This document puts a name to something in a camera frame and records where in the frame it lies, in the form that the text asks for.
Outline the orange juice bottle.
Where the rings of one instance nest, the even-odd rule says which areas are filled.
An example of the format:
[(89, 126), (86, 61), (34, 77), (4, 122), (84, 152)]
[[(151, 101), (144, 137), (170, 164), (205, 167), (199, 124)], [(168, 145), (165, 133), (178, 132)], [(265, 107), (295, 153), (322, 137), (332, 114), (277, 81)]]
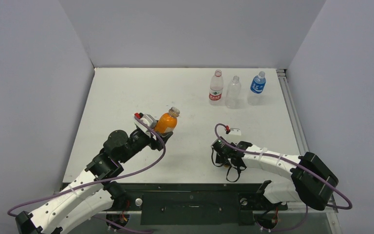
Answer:
[(167, 113), (164, 113), (157, 121), (157, 124), (154, 127), (154, 131), (160, 134), (172, 132), (178, 123), (177, 118), (179, 117), (179, 115), (179, 109), (177, 109), (176, 107), (171, 107), (169, 111)]

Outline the blue label water bottle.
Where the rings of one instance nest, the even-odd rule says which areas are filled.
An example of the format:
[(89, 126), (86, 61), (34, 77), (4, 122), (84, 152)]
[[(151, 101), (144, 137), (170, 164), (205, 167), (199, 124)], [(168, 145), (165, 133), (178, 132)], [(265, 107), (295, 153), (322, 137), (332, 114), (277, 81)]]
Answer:
[(251, 82), (250, 91), (247, 97), (247, 102), (249, 105), (258, 105), (262, 100), (262, 92), (266, 85), (265, 72), (260, 71)]

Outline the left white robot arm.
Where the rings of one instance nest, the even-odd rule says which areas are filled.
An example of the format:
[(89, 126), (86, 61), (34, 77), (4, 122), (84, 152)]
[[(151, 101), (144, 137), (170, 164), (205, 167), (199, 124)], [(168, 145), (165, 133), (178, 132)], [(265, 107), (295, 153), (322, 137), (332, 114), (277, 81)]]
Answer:
[(164, 134), (140, 128), (128, 135), (123, 130), (110, 133), (99, 154), (67, 187), (44, 198), (44, 204), (23, 211), (15, 221), (20, 234), (67, 234), (95, 214), (126, 203), (126, 192), (116, 182), (127, 162), (145, 147), (164, 151), (173, 132)]

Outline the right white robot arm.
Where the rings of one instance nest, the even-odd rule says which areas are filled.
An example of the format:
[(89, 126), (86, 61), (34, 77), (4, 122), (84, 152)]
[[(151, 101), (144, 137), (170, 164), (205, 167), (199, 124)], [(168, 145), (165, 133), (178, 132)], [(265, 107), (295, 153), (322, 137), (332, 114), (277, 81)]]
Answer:
[(336, 175), (314, 153), (288, 155), (240, 141), (228, 145), (216, 140), (211, 148), (216, 162), (225, 163), (241, 172), (247, 168), (260, 169), (285, 178), (286, 182), (270, 182), (255, 195), (261, 208), (279, 202), (303, 202), (308, 207), (323, 211), (338, 185)]

